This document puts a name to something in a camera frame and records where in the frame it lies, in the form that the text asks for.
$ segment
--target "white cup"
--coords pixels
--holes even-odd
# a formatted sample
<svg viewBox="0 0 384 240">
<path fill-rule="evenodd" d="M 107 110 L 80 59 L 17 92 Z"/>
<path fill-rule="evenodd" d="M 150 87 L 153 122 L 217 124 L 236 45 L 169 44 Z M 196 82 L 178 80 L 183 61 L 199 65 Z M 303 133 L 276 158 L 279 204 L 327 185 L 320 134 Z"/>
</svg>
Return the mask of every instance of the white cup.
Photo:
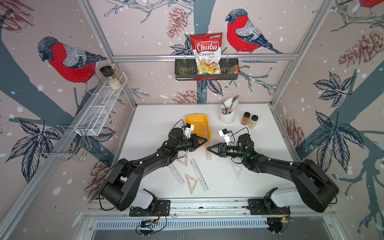
<svg viewBox="0 0 384 240">
<path fill-rule="evenodd" d="M 228 100 L 226 100 L 224 102 L 224 104 L 229 108 L 232 104 L 232 99 L 233 98 L 230 98 Z M 219 115 L 219 119 L 222 123 L 225 123 L 225 124 L 229 124 L 229 123 L 232 123 L 234 120 L 235 120 L 235 115 L 236 115 L 236 110 L 237 110 L 237 106 L 239 105 L 239 101 L 236 99 L 235 102 L 233 103 L 232 105 L 232 108 L 231 108 L 231 112 L 228 113 L 228 114 L 223 114 L 221 112 L 221 109 L 222 108 L 225 108 L 224 105 L 220 105 L 220 115 Z"/>
</svg>

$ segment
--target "white table surface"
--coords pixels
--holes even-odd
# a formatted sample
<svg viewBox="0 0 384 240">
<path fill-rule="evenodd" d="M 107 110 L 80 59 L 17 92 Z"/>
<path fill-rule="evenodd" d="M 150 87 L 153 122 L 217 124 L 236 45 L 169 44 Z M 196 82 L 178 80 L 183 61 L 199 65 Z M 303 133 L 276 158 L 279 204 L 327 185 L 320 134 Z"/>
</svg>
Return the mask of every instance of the white table surface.
<svg viewBox="0 0 384 240">
<path fill-rule="evenodd" d="M 225 142 L 218 134 L 219 130 L 227 128 L 237 132 L 244 126 L 240 124 L 244 112 L 257 115 L 259 120 L 256 127 L 249 129 L 251 139 L 255 143 L 255 151 L 268 157 L 291 161 L 292 158 L 273 119 L 267 104 L 240 104 L 235 121 L 231 124 L 221 123 L 218 119 L 220 104 L 207 105 L 139 105 L 137 106 L 133 121 L 120 159 L 136 160 L 154 153 L 161 144 L 168 139 L 171 127 L 180 119 L 190 114 L 202 113 L 208 117 L 211 140 L 210 145 Z M 235 135 L 235 140 L 247 131 L 244 129 Z M 187 153 L 188 165 L 184 166 L 178 161 L 173 164 L 184 179 L 180 186 L 168 167 L 153 171 L 141 180 L 139 189 L 147 189 L 158 198 L 202 198 L 202 197 L 262 197 L 274 187 L 291 187 L 294 184 L 286 179 L 264 173 L 255 173 L 243 167 L 239 179 L 236 179 L 231 159 L 221 158 L 212 153 L 212 160 L 207 160 L 205 147 L 201 146 L 194 152 Z M 204 192 L 200 184 L 191 195 L 185 174 L 196 178 L 189 159 L 194 158 L 208 185 L 209 190 Z"/>
</svg>

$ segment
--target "chip bag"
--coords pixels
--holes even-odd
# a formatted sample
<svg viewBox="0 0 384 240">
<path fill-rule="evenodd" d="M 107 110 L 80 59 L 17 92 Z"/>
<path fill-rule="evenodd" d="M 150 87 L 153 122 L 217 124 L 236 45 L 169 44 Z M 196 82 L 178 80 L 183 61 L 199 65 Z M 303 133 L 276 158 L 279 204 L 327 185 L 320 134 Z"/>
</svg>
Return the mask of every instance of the chip bag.
<svg viewBox="0 0 384 240">
<path fill-rule="evenodd" d="M 197 74 L 220 74 L 221 39 L 223 33 L 190 35 Z"/>
</svg>

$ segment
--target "bird beak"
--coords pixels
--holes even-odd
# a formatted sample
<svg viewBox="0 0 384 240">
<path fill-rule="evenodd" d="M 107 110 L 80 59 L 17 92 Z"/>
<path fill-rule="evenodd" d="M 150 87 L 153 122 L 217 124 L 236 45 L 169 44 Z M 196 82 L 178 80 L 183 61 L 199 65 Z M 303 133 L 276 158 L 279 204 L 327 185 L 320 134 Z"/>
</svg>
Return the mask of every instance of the bird beak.
<svg viewBox="0 0 384 240">
<path fill-rule="evenodd" d="M 41 58 L 43 61 L 45 61 L 45 59 L 44 59 L 44 53 L 40 53 L 40 58 Z"/>
</svg>

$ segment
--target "spice jar lid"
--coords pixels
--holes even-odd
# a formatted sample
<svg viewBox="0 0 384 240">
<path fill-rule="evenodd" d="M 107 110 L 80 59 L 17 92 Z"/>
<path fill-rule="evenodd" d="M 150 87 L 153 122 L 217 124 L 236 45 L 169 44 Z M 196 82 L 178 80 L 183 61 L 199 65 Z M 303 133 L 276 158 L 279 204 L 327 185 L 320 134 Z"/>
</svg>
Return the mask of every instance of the spice jar lid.
<svg viewBox="0 0 384 240">
<path fill-rule="evenodd" d="M 105 66 L 100 68 L 100 72 L 104 75 L 104 77 L 110 77 L 113 75 L 113 70 L 111 66 Z"/>
</svg>

